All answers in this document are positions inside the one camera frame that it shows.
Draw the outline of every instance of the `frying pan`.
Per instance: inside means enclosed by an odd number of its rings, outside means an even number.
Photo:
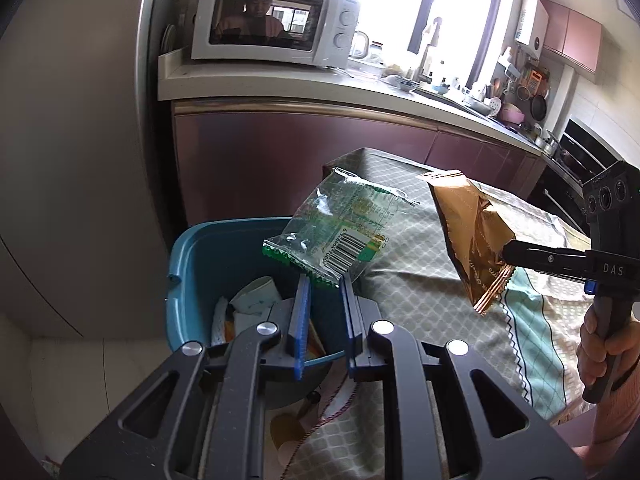
[[[542,122],[546,117],[546,101],[542,95],[536,95],[531,99],[531,117],[536,122]]]

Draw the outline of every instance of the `green plastic wrapper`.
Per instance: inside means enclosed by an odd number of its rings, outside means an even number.
[[[399,189],[334,168],[284,232],[264,241],[262,252],[301,267],[316,282],[338,286],[347,272],[356,280],[385,250],[385,228],[396,213],[414,205]]]

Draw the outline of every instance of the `kitchen counter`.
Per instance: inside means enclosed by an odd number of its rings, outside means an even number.
[[[295,64],[199,62],[188,59],[184,49],[158,59],[161,101],[238,96],[294,98],[384,110],[452,124],[533,155],[542,154],[533,143],[494,121],[414,92],[402,92],[379,80]]]

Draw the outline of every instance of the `blue trash bin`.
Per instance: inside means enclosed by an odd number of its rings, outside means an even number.
[[[187,229],[175,242],[169,262],[166,334],[172,351],[187,341],[210,345],[213,310],[220,296],[231,299],[261,276],[271,276],[286,298],[296,294],[300,269],[262,254],[262,241],[280,234],[289,218],[206,222]],[[267,387],[268,408],[301,399],[322,381],[330,362],[344,353],[344,314],[337,289],[315,286],[311,319],[327,355],[305,363],[301,383]]]

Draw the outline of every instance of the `human hand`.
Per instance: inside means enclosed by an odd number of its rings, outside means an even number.
[[[597,325],[598,318],[591,305],[580,327],[580,344],[577,350],[578,373],[585,386],[593,385],[598,377],[604,376],[607,372],[607,353],[622,354],[618,370],[613,377],[614,381],[635,365],[640,356],[640,321],[635,317],[631,316],[629,324],[606,341],[595,333]]]

